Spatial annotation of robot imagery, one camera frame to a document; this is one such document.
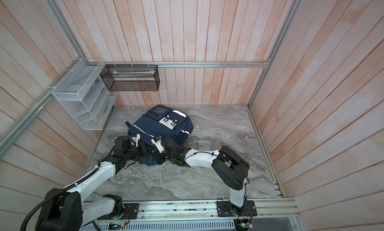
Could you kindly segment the light green calculator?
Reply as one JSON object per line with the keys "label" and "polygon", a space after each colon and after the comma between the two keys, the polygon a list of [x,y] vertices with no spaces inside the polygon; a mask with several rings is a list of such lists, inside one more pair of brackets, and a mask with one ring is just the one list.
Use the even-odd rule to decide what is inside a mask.
{"label": "light green calculator", "polygon": [[199,151],[210,151],[211,150],[211,142],[210,141],[198,141],[198,150]]}

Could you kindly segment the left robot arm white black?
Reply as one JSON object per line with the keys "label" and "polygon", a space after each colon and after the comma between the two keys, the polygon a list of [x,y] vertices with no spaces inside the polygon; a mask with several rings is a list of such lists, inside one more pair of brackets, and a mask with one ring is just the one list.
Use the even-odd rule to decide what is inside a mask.
{"label": "left robot arm white black", "polygon": [[103,216],[125,216],[122,198],[105,195],[97,201],[85,203],[87,197],[102,183],[116,175],[127,162],[138,161],[145,153],[140,135],[120,136],[108,155],[98,161],[88,174],[62,189],[52,189],[35,207],[40,211],[37,231],[78,231]]}

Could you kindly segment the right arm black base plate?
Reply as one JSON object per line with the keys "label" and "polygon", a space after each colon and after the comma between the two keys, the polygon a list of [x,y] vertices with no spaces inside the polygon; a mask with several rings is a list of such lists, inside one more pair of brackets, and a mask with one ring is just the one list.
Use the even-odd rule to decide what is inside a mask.
{"label": "right arm black base plate", "polygon": [[244,205],[239,208],[230,201],[216,201],[218,217],[256,217],[257,210],[254,201],[245,200]]}

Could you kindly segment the navy blue student backpack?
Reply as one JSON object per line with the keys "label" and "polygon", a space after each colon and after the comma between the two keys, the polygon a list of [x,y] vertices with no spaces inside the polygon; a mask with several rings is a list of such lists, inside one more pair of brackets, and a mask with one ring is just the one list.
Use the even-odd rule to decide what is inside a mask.
{"label": "navy blue student backpack", "polygon": [[140,141],[145,143],[147,153],[139,163],[147,166],[157,165],[158,150],[151,142],[153,137],[161,140],[171,137],[182,146],[194,129],[192,120],[185,113],[163,105],[151,108],[133,124],[126,122],[126,126],[128,136],[141,135]]}

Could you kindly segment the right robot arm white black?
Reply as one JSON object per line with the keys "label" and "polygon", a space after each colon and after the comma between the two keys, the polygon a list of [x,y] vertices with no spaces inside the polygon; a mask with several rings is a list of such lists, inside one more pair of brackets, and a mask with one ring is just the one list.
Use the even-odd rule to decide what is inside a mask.
{"label": "right robot arm white black", "polygon": [[213,169],[230,188],[230,204],[239,210],[244,208],[250,165],[227,146],[216,151],[198,151],[183,148],[173,139],[152,140],[162,160],[169,160],[180,167],[204,167]]}

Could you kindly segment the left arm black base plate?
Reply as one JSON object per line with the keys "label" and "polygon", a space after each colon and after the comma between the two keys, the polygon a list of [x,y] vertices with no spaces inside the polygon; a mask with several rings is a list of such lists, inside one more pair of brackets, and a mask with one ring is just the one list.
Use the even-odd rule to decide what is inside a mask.
{"label": "left arm black base plate", "polygon": [[123,211],[120,215],[108,214],[97,218],[97,220],[128,221],[137,218],[139,203],[123,203],[123,207]]}

